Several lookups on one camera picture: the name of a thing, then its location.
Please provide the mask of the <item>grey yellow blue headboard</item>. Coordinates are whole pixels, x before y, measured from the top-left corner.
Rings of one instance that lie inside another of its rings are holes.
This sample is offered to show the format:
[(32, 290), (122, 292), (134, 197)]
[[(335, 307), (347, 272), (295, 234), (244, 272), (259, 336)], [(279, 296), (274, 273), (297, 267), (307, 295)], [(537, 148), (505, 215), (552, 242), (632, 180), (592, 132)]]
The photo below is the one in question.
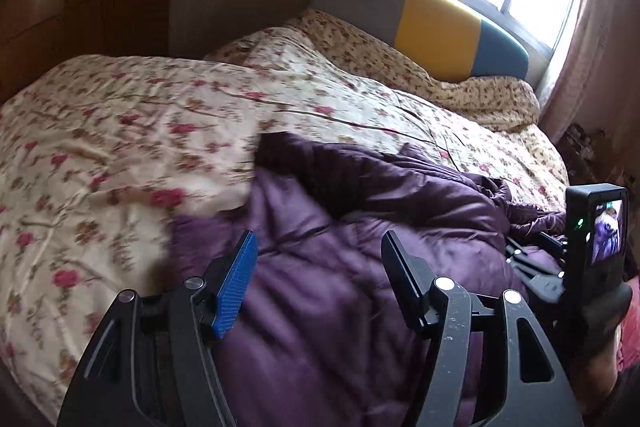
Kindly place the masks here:
[(310, 6), (392, 46), (438, 80), (527, 75), (524, 46), (457, 0), (310, 0)]

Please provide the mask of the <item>floral cream bed quilt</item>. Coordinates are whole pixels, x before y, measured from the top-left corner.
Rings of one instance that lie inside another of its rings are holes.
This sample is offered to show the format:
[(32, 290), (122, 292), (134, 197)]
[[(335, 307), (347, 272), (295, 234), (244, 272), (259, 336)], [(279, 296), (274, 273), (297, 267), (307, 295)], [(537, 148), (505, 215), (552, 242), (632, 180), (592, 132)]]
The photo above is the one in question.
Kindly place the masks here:
[(241, 206), (269, 131), (412, 144), (506, 181), (518, 202), (564, 202), (566, 168), (538, 124), (492, 131), (349, 74), (289, 24), (201, 61), (72, 58), (1, 109), (1, 358), (47, 421), (117, 291), (160, 279), (169, 219)]

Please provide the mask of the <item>pink crumpled blanket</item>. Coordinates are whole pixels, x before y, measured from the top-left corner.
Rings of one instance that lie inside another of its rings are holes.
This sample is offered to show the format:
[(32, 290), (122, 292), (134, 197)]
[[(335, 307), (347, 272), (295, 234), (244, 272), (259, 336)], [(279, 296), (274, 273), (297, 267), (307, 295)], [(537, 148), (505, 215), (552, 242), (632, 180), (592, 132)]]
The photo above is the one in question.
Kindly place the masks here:
[(627, 285), (632, 290), (632, 297), (617, 338), (616, 362), (620, 372), (637, 364), (640, 358), (639, 277), (634, 277)]

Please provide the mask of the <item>cluttered bedside table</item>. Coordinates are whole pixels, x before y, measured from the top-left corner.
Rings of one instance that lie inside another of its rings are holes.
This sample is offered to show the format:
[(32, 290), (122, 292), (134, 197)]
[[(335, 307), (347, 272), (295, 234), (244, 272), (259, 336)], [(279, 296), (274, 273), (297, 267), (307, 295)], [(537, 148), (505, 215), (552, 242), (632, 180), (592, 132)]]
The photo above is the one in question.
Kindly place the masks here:
[(624, 164), (603, 130), (585, 132), (579, 124), (570, 124), (556, 144), (570, 184), (612, 183), (639, 191), (639, 177)]

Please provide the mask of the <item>small-floral pillow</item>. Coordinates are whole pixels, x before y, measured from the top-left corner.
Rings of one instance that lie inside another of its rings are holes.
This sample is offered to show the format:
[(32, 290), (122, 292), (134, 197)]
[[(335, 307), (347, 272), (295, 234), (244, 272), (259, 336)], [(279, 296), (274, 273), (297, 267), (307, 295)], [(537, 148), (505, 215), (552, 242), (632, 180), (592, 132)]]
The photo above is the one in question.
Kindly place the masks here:
[(420, 96), (492, 131), (537, 124), (540, 106), (529, 84), (510, 76), (434, 78), (392, 46), (325, 12), (306, 9), (288, 24), (300, 30), (335, 66), (349, 74)]

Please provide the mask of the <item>purple quilted down jacket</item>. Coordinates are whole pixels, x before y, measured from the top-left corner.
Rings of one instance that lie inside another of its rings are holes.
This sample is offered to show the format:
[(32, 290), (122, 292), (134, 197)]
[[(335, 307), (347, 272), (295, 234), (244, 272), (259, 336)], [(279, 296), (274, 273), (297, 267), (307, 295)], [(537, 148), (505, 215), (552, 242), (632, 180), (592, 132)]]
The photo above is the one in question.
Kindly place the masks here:
[(506, 239), (562, 234), (563, 209), (518, 202), (506, 181), (397, 153), (263, 135), (247, 202), (179, 215), (169, 258), (202, 274), (245, 231), (256, 269), (230, 334), (213, 351), (241, 426), (397, 426), (419, 387), (427, 345), (408, 329), (381, 258), (394, 231), (410, 255), (467, 291), (523, 289)]

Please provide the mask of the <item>right floral curtain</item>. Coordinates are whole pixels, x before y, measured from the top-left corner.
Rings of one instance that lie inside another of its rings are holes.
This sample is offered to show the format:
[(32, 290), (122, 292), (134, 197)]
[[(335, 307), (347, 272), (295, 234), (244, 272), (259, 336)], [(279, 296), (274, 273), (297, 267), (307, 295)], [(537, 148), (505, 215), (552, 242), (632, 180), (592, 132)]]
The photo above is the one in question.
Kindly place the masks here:
[(575, 0), (537, 88), (539, 126), (556, 142), (570, 124), (614, 147), (639, 140), (639, 0)]

